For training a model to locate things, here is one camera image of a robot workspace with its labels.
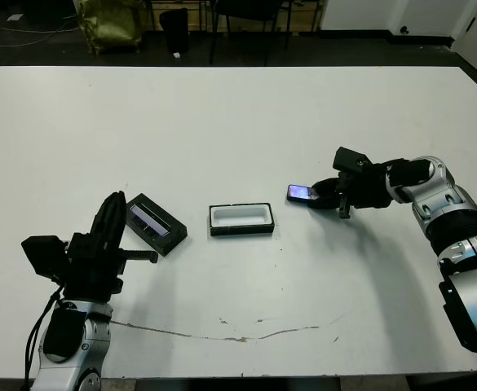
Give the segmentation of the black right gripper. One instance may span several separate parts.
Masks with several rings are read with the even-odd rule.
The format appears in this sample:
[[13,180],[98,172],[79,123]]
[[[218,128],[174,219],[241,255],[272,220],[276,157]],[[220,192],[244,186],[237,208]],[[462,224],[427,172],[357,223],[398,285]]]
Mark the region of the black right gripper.
[[386,189],[386,165],[362,161],[362,165],[335,165],[335,169],[338,178],[320,180],[311,188],[316,194],[337,191],[339,196],[318,196],[308,201],[308,208],[338,209],[338,216],[348,219],[351,207],[383,209],[390,205],[390,194]]

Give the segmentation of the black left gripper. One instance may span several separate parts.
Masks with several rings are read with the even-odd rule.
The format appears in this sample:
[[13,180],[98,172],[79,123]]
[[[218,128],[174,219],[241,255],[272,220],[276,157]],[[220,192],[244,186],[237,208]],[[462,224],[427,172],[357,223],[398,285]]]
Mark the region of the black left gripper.
[[68,247],[70,267],[64,282],[64,298],[75,301],[108,302],[122,290],[128,261],[156,263],[153,250],[119,247],[126,224],[123,191],[108,196],[95,215],[90,234],[75,233]]

